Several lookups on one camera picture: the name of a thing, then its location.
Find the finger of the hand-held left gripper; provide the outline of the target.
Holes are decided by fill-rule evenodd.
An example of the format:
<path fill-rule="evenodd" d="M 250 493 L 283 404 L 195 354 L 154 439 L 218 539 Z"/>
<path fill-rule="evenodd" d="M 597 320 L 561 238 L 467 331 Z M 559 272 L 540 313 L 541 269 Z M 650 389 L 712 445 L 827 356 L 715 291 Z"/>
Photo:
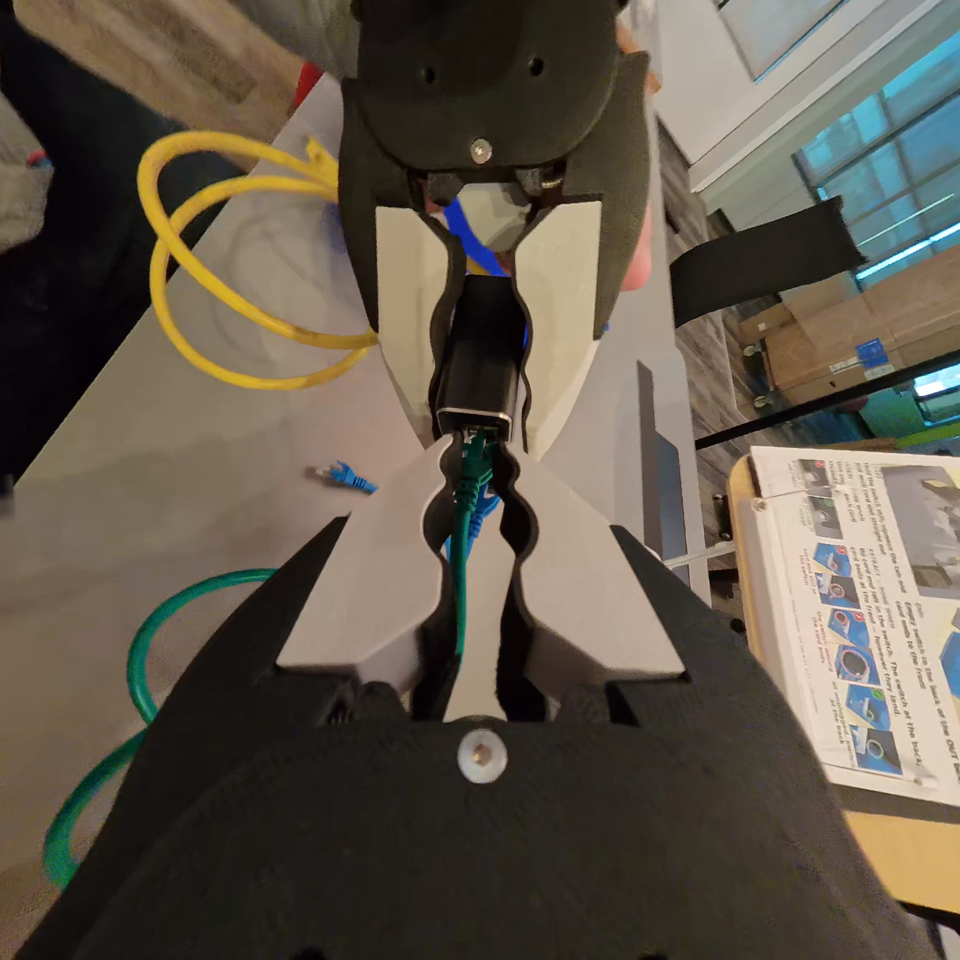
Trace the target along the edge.
<path fill-rule="evenodd" d="M 525 450 L 541 460 L 557 440 L 594 363 L 602 202 L 561 203 L 519 239 L 515 292 L 530 322 L 523 374 Z"/>
<path fill-rule="evenodd" d="M 414 434 L 433 443 L 431 387 L 463 289 L 464 250 L 444 220 L 411 208 L 378 206 L 375 241 L 380 351 Z"/>

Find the black ethernet splitter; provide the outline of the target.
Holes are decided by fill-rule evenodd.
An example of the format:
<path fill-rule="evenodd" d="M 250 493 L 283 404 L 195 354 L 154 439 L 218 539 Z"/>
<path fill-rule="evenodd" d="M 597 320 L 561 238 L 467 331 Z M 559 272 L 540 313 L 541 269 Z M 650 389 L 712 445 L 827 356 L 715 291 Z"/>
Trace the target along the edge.
<path fill-rule="evenodd" d="M 526 333 L 510 277 L 464 278 L 430 389 L 435 439 L 481 429 L 513 437 Z"/>

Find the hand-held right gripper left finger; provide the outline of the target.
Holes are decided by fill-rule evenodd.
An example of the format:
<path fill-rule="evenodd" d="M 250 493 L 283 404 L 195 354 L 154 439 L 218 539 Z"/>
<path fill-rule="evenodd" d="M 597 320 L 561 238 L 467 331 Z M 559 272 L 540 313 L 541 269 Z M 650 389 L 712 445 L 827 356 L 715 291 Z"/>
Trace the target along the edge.
<path fill-rule="evenodd" d="M 362 502 L 317 575 L 276 664 L 414 689 L 427 670 L 425 629 L 450 611 L 443 547 L 452 533 L 460 437 L 421 451 Z"/>

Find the cardboard box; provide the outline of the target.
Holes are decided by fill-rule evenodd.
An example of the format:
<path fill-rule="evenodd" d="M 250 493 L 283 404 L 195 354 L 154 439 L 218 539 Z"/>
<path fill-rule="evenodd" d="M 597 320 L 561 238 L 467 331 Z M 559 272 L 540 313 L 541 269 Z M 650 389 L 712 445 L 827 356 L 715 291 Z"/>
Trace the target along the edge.
<path fill-rule="evenodd" d="M 950 354 L 959 347 L 959 246 L 897 270 L 856 296 L 805 294 L 742 321 L 773 391 L 791 405 Z"/>

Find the person's left hand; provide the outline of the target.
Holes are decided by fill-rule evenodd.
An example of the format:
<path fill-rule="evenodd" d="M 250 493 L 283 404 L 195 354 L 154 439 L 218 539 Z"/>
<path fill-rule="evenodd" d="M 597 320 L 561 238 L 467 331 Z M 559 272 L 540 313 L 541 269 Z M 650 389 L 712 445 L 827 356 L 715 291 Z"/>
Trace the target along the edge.
<path fill-rule="evenodd" d="M 650 279 L 653 268 L 653 228 L 654 218 L 651 202 L 648 200 L 644 210 L 642 230 L 620 287 L 622 293 L 635 292 L 644 287 Z"/>

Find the black chair backrest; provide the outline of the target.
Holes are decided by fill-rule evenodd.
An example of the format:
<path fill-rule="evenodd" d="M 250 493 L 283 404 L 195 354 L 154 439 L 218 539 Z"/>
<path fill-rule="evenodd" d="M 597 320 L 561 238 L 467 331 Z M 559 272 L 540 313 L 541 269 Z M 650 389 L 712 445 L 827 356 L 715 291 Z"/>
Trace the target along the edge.
<path fill-rule="evenodd" d="M 829 198 L 692 246 L 670 265 L 674 327 L 862 268 L 867 259 Z"/>

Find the wooden display board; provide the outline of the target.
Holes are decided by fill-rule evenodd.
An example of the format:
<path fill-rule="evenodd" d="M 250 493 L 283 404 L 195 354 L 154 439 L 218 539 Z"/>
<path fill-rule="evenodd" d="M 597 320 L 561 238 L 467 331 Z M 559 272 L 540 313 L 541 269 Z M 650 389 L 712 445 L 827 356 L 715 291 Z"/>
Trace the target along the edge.
<path fill-rule="evenodd" d="M 787 685 L 773 622 L 765 609 L 766 575 L 762 570 L 758 499 L 750 459 L 741 457 L 727 481 L 743 618 L 750 652 L 780 692 Z M 868 794 L 854 790 L 842 800 L 846 822 L 864 855 L 891 895 L 914 908 L 959 912 L 959 825 L 854 810 Z"/>

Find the person's dark trousers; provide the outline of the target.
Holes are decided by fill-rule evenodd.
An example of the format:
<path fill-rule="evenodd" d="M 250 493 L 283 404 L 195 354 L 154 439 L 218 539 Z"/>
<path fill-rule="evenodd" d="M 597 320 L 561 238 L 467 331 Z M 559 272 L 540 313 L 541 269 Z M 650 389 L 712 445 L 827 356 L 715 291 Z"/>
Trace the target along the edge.
<path fill-rule="evenodd" d="M 146 149 L 186 127 L 68 59 L 2 2 L 2 94 L 52 174 L 42 226 L 2 253 L 1 468 L 8 491 L 150 304 Z"/>

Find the printed instruction sheet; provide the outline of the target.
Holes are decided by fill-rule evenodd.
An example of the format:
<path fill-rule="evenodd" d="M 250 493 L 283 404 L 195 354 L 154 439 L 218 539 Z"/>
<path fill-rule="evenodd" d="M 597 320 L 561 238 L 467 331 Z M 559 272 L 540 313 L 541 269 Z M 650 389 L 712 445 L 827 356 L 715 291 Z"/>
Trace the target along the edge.
<path fill-rule="evenodd" d="M 958 459 L 754 447 L 741 559 L 828 779 L 959 803 Z"/>

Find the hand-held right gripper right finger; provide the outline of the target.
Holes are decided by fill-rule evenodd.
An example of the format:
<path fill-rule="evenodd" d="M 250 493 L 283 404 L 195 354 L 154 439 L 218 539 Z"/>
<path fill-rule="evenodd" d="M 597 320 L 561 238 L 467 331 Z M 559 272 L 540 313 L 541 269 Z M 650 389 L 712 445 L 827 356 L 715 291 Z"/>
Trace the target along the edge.
<path fill-rule="evenodd" d="M 500 620 L 498 698 L 685 673 L 606 518 L 511 441 L 495 453 L 500 535 L 513 563 Z"/>

